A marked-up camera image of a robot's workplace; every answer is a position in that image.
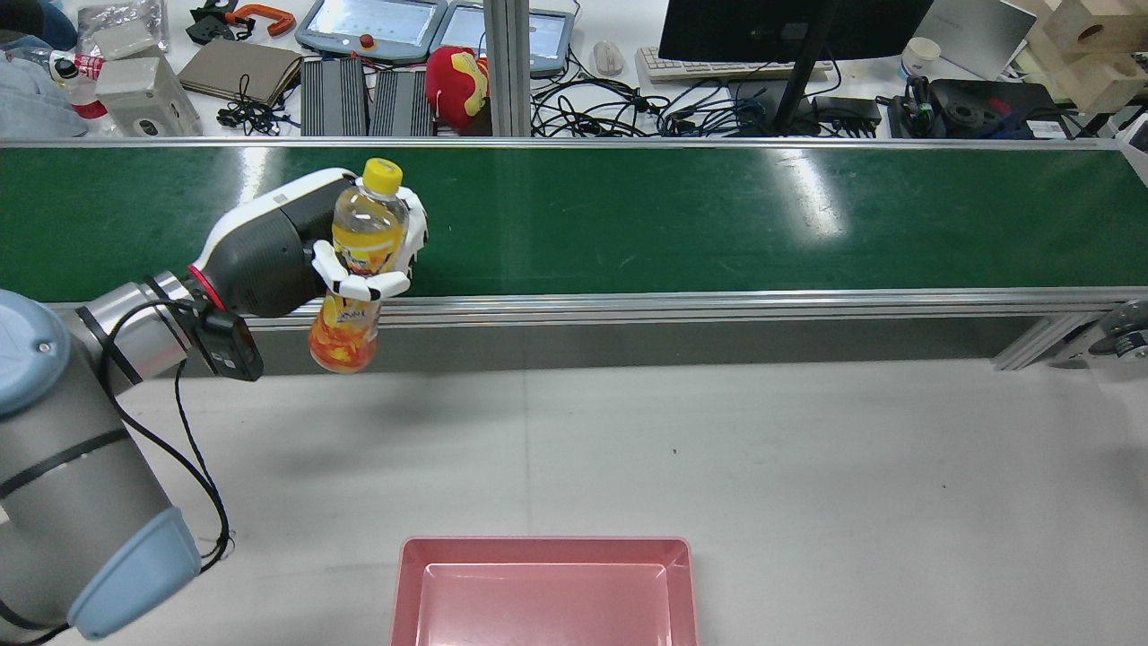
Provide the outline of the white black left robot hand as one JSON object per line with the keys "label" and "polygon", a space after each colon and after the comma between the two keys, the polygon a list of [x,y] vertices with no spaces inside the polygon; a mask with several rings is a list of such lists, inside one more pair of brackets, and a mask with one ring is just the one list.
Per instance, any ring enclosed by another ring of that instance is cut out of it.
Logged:
{"label": "white black left robot hand", "polygon": [[410,266],[427,238],[422,202],[413,190],[398,189],[410,216],[396,265],[380,275],[352,275],[331,240],[335,200],[356,179],[346,169],[317,170],[230,209],[183,283],[216,308],[264,319],[290,314],[326,291],[372,302],[406,291]]}

